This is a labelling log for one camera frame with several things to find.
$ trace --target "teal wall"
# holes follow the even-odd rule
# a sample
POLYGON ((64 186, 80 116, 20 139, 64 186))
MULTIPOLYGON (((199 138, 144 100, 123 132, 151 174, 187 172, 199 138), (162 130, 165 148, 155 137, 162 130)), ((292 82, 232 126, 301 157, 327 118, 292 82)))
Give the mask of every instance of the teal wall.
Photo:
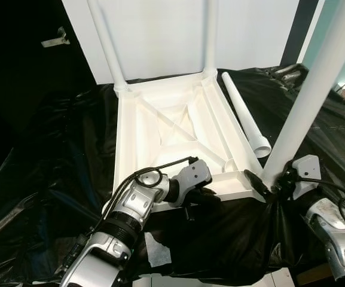
MULTIPOLYGON (((303 59, 303 64, 309 69, 312 67, 317 53, 321 48, 322 41, 325 38, 325 34, 340 2, 341 0, 325 0, 315 31, 313 32, 313 36, 303 59)), ((345 64, 335 82, 345 83, 345 64)))

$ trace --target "metal bracket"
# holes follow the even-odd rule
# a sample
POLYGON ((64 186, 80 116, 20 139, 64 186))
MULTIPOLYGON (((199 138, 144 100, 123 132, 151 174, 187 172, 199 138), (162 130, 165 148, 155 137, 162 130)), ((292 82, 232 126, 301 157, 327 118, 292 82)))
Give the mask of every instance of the metal bracket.
POLYGON ((184 167, 172 179, 179 182, 179 198, 176 202, 169 203, 171 207, 180 207, 189 191, 212 182, 212 176, 204 160, 197 160, 184 167))
MULTIPOLYGON (((303 178, 321 179, 320 163, 318 156, 306 155, 292 163, 292 167, 297 170, 299 176, 303 178)), ((318 184, 315 182, 296 182, 296 189, 293 192, 293 199, 297 199, 303 194, 317 188, 318 184)))
POLYGON ((62 44, 70 45, 70 41, 66 38, 66 32, 63 27, 59 27, 58 36, 60 37, 41 42, 42 46, 44 48, 48 48, 48 47, 58 46, 62 44))

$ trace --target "black tarp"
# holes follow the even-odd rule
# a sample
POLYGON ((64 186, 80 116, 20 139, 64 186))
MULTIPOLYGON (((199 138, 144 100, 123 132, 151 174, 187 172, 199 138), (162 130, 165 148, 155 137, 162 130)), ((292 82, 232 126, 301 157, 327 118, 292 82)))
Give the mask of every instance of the black tarp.
MULTIPOLYGON (((306 69, 228 72, 273 146, 306 69)), ((117 106, 112 85, 52 93, 40 105, 0 169, 0 286, 59 281, 55 270, 112 190, 117 106)), ((333 91, 297 156, 306 154, 319 156, 324 179, 345 187, 345 101, 333 91)), ((170 248, 172 263, 151 268, 140 236, 127 279, 161 273, 249 285, 275 268, 324 262, 323 246, 293 204, 240 199, 212 210, 195 206, 194 222, 181 209, 154 213, 145 231, 170 248)))

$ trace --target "floor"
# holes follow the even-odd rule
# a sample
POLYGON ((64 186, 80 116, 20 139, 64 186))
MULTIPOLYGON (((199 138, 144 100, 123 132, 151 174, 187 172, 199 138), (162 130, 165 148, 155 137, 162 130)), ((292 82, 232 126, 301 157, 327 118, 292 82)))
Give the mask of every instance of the floor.
MULTIPOLYGON (((196 279, 182 279, 172 277, 143 278, 133 282, 133 287, 221 287, 209 285, 196 279)), ((251 285, 253 287, 294 287, 292 277, 287 268, 266 274, 260 281, 251 285)))

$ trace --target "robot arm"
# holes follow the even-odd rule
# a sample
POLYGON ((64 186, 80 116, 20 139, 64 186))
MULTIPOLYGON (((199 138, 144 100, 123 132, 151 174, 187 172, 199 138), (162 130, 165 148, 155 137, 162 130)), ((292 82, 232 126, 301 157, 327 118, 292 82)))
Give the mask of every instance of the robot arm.
MULTIPOLYGON (((252 186, 268 196, 269 190, 256 175, 246 170, 252 186)), ((301 216, 309 228, 325 244, 325 253, 335 280, 345 280, 345 208, 342 203, 333 203, 325 196, 314 192, 318 183, 330 184, 345 193, 333 183, 321 181, 319 159, 307 155, 289 162, 272 187, 283 199, 295 200, 301 216)))
POLYGON ((60 286, 120 286, 121 270, 131 256, 154 203, 167 201, 172 207, 180 207, 189 191, 211 181, 207 164, 198 159, 191 160, 190 165, 172 179, 156 169, 134 177, 110 213, 103 216, 99 231, 88 241, 78 238, 83 249, 67 269, 60 286))

